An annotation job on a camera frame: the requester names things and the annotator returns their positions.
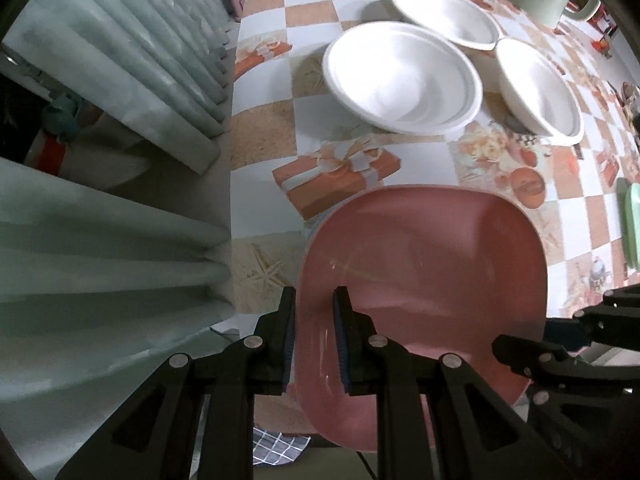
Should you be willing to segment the green square plate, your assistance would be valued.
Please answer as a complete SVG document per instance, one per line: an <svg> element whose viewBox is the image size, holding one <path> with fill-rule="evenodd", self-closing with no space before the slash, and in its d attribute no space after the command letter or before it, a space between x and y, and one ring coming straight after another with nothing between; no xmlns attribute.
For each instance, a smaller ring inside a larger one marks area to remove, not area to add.
<svg viewBox="0 0 640 480"><path fill-rule="evenodd" d="M616 197L620 210L620 232L626 263L639 270L640 185L625 178L616 180Z"/></svg>

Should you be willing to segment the pink square plate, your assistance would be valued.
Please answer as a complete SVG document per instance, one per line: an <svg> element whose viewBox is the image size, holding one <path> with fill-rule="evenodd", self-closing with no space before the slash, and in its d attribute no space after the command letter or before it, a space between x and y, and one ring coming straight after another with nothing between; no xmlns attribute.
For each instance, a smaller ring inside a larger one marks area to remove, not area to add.
<svg viewBox="0 0 640 480"><path fill-rule="evenodd" d="M500 335L538 340L547 312L540 237L510 200L468 188L392 185L335 207L309 237L296 287L294 391L306 419L329 441L371 452L375 400L344 391L332 296L410 352L454 353L506 403L527 380L491 351Z"/></svg>

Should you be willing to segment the white paper bowl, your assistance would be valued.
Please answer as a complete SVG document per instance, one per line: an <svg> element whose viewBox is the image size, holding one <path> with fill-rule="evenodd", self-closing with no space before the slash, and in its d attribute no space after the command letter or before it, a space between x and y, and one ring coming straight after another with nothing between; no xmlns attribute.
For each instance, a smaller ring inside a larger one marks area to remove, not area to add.
<svg viewBox="0 0 640 480"><path fill-rule="evenodd" d="M463 50L489 52L502 39L497 21L470 0L392 0L402 18Z"/></svg>
<svg viewBox="0 0 640 480"><path fill-rule="evenodd" d="M482 106L483 84L470 59L416 25L357 25L326 47L322 70L338 102L393 133L452 133L469 125Z"/></svg>
<svg viewBox="0 0 640 480"><path fill-rule="evenodd" d="M495 52L500 92L512 115L551 145L579 144L584 127L577 99L548 58L509 37L497 42Z"/></svg>

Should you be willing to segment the white paper bowl back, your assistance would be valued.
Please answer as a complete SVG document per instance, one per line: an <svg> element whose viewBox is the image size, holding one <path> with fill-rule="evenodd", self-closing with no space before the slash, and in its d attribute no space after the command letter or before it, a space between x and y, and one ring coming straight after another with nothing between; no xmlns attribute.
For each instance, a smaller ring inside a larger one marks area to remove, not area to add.
<svg viewBox="0 0 640 480"><path fill-rule="evenodd" d="M402 18L463 50L489 52L502 39L497 21L470 0L392 0Z"/></svg>

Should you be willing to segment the checkered blue cloth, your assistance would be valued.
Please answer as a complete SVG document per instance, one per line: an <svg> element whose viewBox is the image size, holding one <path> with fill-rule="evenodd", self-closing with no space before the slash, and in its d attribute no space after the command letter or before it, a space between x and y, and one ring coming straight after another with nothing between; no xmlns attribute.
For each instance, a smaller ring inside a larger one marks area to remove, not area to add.
<svg viewBox="0 0 640 480"><path fill-rule="evenodd" d="M310 437L286 436L254 427L253 465L277 467L294 463L309 442Z"/></svg>

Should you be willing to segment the pale green curtain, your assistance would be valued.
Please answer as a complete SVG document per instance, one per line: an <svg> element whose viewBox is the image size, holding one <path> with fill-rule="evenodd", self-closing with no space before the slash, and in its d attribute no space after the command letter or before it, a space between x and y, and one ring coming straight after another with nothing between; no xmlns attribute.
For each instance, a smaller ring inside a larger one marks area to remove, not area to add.
<svg viewBox="0 0 640 480"><path fill-rule="evenodd" d="M171 353L227 344L226 229L168 200L218 162L229 24L224 0L1 0L62 150L1 164L1 427L38 477Z"/></svg>

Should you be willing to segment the patterned checkered tablecloth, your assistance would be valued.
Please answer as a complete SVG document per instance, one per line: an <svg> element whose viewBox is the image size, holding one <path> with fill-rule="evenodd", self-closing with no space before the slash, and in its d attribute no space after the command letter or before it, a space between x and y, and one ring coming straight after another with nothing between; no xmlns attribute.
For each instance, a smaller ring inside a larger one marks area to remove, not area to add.
<svg viewBox="0 0 640 480"><path fill-rule="evenodd" d="M582 116L582 142L568 148L518 133L501 99L492 53L475 52L483 105L465 128L398 134L341 106L322 77L322 54L356 25L390 20L390 0L245 0L235 55L231 121L231 270L235 309L274 308L297 281L315 218L305 218L274 180L296 160L332 145L392 155L394 184L462 185L520 206L541 237L548 264L548 315L567 318L605 289L639 274L623 254L624 187L638 180L639 152L593 50L567 25L538 24L508 0L471 0L502 32L531 44L561 74Z"/></svg>

